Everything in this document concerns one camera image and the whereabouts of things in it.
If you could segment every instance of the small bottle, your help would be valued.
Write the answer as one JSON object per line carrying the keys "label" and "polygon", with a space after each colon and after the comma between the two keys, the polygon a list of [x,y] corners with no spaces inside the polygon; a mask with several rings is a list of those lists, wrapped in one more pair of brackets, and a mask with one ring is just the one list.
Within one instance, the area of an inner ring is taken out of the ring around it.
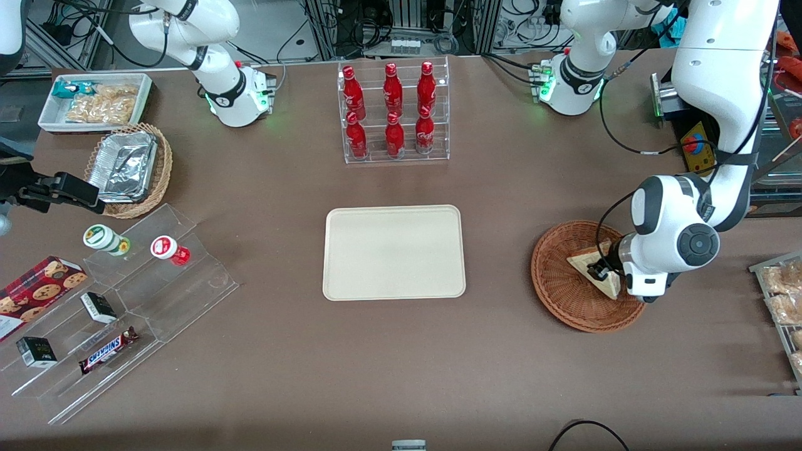
{"label": "small bottle", "polygon": [[153,240],[151,254],[161,260],[169,259],[173,265],[183,266],[189,261],[189,249],[179,246],[178,242],[167,235]]}
{"label": "small bottle", "polygon": [[362,86],[356,81],[354,68],[345,66],[342,69],[342,76],[346,79],[342,93],[346,97],[348,111],[355,112],[357,120],[365,119],[365,97],[362,94]]}
{"label": "small bottle", "polygon": [[420,80],[418,80],[418,111],[420,107],[426,106],[430,111],[435,107],[435,90],[437,82],[433,72],[435,70],[431,61],[424,61],[420,65]]}
{"label": "small bottle", "polygon": [[403,158],[403,128],[399,124],[398,113],[387,113],[387,128],[384,130],[387,138],[387,155],[393,160]]}
{"label": "small bottle", "polygon": [[398,68],[395,63],[387,63],[384,67],[384,103],[388,112],[398,113],[403,110],[403,87],[398,77]]}
{"label": "small bottle", "polygon": [[431,109],[420,107],[418,122],[415,122],[415,150],[428,155],[435,143],[435,121],[431,120]]}
{"label": "small bottle", "polygon": [[348,137],[348,146],[351,149],[351,154],[357,160],[364,160],[367,158],[367,138],[365,137],[365,129],[356,118],[355,112],[348,112],[346,114],[346,136]]}
{"label": "small bottle", "polygon": [[131,249],[131,240],[119,236],[110,227],[95,224],[83,233],[83,244],[94,250],[103,250],[112,257],[119,257]]}

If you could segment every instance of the coca-cola bottle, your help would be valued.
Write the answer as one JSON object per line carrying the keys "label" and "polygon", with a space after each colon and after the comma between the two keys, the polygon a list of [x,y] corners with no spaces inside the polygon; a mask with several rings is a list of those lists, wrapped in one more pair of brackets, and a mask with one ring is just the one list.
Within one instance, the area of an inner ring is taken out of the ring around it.
{"label": "coca-cola bottle", "polygon": [[398,77],[398,68],[395,63],[387,63],[384,67],[384,103],[389,112],[402,114],[403,88]]}
{"label": "coca-cola bottle", "polygon": [[357,160],[364,160],[367,158],[367,138],[365,137],[365,129],[359,123],[355,112],[348,112],[346,114],[346,136],[348,137],[348,146],[351,149],[351,154]]}
{"label": "coca-cola bottle", "polygon": [[427,106],[431,109],[435,107],[435,89],[437,82],[432,74],[435,67],[431,61],[424,61],[420,65],[420,80],[418,80],[418,111],[420,107]]}
{"label": "coca-cola bottle", "polygon": [[435,122],[431,120],[431,109],[426,105],[418,111],[418,122],[415,123],[415,150],[421,155],[431,153],[435,142]]}
{"label": "coca-cola bottle", "polygon": [[348,111],[355,112],[357,120],[365,119],[365,98],[362,94],[362,86],[356,81],[354,68],[345,66],[342,69],[342,76],[346,79],[345,86],[342,87],[342,93],[346,97]]}
{"label": "coca-cola bottle", "polygon": [[398,113],[387,113],[387,128],[384,129],[387,138],[387,155],[393,160],[403,158],[403,128],[399,124]]}

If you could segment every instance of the wicker basket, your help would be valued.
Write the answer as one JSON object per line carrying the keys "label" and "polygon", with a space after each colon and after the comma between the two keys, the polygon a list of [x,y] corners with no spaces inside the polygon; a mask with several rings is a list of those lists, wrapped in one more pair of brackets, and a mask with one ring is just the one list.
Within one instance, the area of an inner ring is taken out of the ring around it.
{"label": "wicker basket", "polygon": [[[153,164],[153,174],[151,175],[150,193],[144,201],[138,204],[106,204],[106,209],[103,211],[106,216],[119,219],[142,216],[159,205],[161,198],[164,197],[164,192],[167,191],[167,185],[170,183],[170,171],[172,170],[170,143],[167,142],[158,128],[150,124],[132,125],[116,130],[112,134],[124,135],[134,132],[148,132],[159,139],[159,147],[156,149],[156,161]],[[89,180],[92,168],[95,167],[95,158],[98,155],[98,149],[100,149],[100,142],[95,146],[95,151],[89,157],[89,164],[83,171],[83,179],[85,181]]]}
{"label": "wicker basket", "polygon": [[[586,332],[619,331],[638,319],[646,304],[626,290],[617,300],[608,298],[566,260],[594,246],[597,226],[593,221],[569,221],[546,232],[532,254],[532,281],[537,297],[563,323]],[[620,237],[616,230],[601,227],[602,241]]]}

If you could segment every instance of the aluminum foil container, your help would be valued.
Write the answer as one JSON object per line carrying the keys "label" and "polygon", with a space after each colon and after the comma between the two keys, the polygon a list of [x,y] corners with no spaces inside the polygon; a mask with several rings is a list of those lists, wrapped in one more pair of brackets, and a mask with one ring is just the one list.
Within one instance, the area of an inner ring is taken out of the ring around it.
{"label": "aluminum foil container", "polygon": [[148,197],[148,186],[159,140],[148,132],[107,136],[98,148],[89,183],[107,203],[137,203]]}

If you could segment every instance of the brown table surface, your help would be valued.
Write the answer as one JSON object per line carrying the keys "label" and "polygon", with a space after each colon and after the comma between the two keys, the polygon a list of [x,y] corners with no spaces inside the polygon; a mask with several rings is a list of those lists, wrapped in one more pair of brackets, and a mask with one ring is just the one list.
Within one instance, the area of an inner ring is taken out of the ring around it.
{"label": "brown table surface", "polygon": [[[648,52],[606,91],[610,125],[630,145],[673,143],[648,122],[648,74],[671,56]],[[597,220],[645,177],[681,170],[680,157],[628,153],[605,135],[597,107],[560,116],[485,59],[449,61],[452,159],[370,168],[342,160],[336,63],[290,67],[275,113],[247,128],[209,114],[188,71],[151,72],[145,119],[175,156],[165,200],[198,222],[242,286],[67,425],[46,426],[36,400],[3,390],[0,449],[382,450],[420,437],[432,451],[532,450],[577,418],[607,423],[632,449],[802,447],[802,399],[766,397],[795,383],[747,272],[802,247],[799,221],[745,220],[713,263],[624,331],[568,328],[534,294],[536,240],[562,221]],[[35,167],[83,174],[97,140],[43,132]],[[323,297],[330,210],[427,204],[462,213],[462,297]],[[627,205],[609,220],[625,232]],[[2,281],[48,254],[90,254],[79,237],[98,217],[83,209],[11,217]],[[618,449],[592,427],[563,441]]]}

